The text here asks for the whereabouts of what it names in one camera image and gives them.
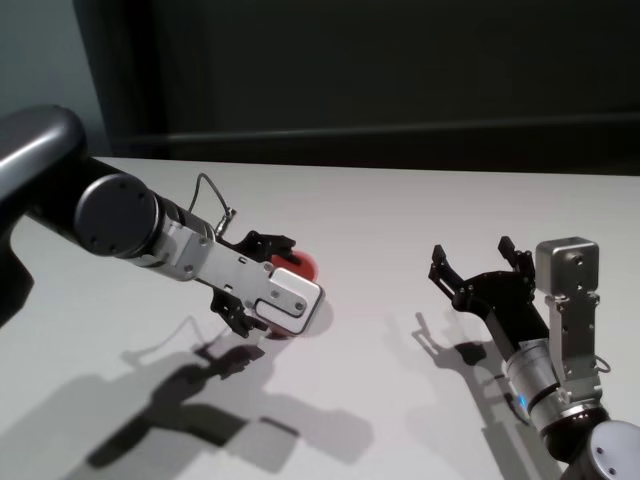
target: table surface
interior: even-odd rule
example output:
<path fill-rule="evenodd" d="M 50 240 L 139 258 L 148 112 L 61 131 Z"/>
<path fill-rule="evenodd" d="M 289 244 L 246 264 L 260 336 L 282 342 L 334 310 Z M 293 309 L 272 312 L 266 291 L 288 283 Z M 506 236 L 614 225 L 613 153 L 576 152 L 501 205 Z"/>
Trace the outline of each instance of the table surface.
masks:
<path fill-rule="evenodd" d="M 227 239 L 294 238 L 326 302 L 303 337 L 243 340 L 205 286 L 22 220 L 13 245 L 36 283 L 0 331 L 2 479 L 557 478 L 504 399 L 482 322 L 427 278 L 436 243 L 463 276 L 506 269 L 505 234 L 521 249 L 600 244 L 604 403 L 640 423 L 640 178 L 106 161 L 182 205 L 209 174 L 239 211 Z M 207 189 L 195 212 L 221 214 Z M 463 358 L 453 347 L 469 341 Z M 202 381 L 206 342 L 214 357 L 242 344 L 262 356 Z"/>

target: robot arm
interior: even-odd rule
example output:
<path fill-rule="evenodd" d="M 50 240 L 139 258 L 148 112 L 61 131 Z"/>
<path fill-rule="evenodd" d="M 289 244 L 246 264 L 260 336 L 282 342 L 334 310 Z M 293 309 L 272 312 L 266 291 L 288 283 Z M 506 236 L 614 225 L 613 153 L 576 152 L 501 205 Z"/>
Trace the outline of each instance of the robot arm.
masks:
<path fill-rule="evenodd" d="M 429 278 L 456 310 L 484 320 L 524 413 L 549 453 L 569 464 L 563 479 L 637 478 L 640 428 L 609 420 L 600 403 L 598 246 L 581 238 L 543 242 L 535 268 L 531 252 L 516 250 L 508 237 L 498 249 L 513 271 L 463 280 L 437 245 Z M 536 271 L 551 311 L 549 328 L 533 305 Z"/>
<path fill-rule="evenodd" d="M 250 232 L 237 245 L 226 242 L 231 213 L 214 229 L 134 176 L 88 157 L 82 125 L 68 110 L 39 107 L 7 117 L 0 121 L 0 259 L 9 268 L 0 271 L 0 325 L 33 283 L 10 247 L 13 226 L 27 214 L 95 255 L 210 286 L 211 309 L 239 335 L 268 325 L 301 333 L 322 288 L 270 262 L 277 255 L 299 263 L 293 240 Z"/>

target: cable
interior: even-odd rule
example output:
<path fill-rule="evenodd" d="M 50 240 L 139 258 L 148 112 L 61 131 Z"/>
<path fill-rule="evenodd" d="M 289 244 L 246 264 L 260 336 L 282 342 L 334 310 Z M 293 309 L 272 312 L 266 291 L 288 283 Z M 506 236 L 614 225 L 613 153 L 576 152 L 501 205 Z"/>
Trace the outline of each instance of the cable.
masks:
<path fill-rule="evenodd" d="M 609 373 L 611 371 L 611 365 L 609 365 L 609 363 L 607 363 L 607 361 L 604 358 L 599 357 L 598 355 L 596 355 L 595 357 L 596 357 L 596 360 L 602 363 L 602 366 L 604 367 L 604 368 L 597 367 L 596 370 L 600 373 Z"/>
<path fill-rule="evenodd" d="M 231 211 L 231 208 L 229 208 L 229 205 L 227 205 L 227 202 L 224 201 L 224 198 L 222 197 L 222 194 L 220 193 L 220 190 L 218 190 L 218 187 L 216 187 L 216 184 L 213 183 L 213 180 L 211 180 L 209 178 L 209 176 L 207 174 L 205 174 L 205 173 L 200 173 L 198 175 L 198 179 L 196 180 L 196 190 L 193 192 L 193 198 L 191 199 L 191 204 L 189 205 L 189 208 L 187 209 L 189 211 L 189 213 L 192 212 L 193 207 L 195 207 L 195 205 L 196 205 L 196 201 L 198 200 L 198 194 L 200 193 L 200 181 L 203 178 L 209 184 L 209 186 L 214 191 L 214 193 L 217 195 L 218 200 L 220 200 L 220 203 L 222 204 L 222 208 L 224 208 L 225 215 L 228 215 L 229 212 Z"/>

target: gray wall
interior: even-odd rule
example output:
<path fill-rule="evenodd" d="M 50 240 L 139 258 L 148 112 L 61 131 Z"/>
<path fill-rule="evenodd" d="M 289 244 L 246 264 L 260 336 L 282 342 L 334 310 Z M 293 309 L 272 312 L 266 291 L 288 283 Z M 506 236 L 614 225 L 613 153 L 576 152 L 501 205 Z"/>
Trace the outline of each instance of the gray wall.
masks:
<path fill-rule="evenodd" d="M 72 0 L 1 0 L 0 65 L 0 116 L 63 105 L 82 118 L 90 153 L 109 153 Z"/>

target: circular joint cap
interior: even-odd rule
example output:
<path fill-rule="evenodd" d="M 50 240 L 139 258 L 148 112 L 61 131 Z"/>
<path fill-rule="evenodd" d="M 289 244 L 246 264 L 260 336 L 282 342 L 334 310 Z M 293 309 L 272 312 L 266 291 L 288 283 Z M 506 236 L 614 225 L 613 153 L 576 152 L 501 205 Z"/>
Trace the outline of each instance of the circular joint cap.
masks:
<path fill-rule="evenodd" d="M 156 225 L 153 193 L 126 173 L 93 182 L 78 202 L 76 236 L 89 252 L 101 256 L 131 255 L 143 247 Z"/>
<path fill-rule="evenodd" d="M 598 425 L 589 440 L 589 457 L 599 478 L 631 480 L 640 472 L 640 427 L 609 421 Z"/>

